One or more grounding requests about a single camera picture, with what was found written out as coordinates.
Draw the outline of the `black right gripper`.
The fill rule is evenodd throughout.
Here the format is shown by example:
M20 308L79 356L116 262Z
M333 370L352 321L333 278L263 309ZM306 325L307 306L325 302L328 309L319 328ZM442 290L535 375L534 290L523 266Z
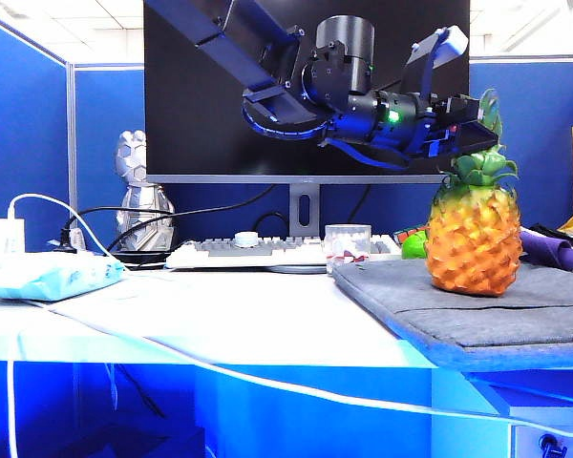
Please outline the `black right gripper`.
M408 156L469 155L499 143L499 135L478 120L479 100L457 94L408 94L414 103L414 127Z

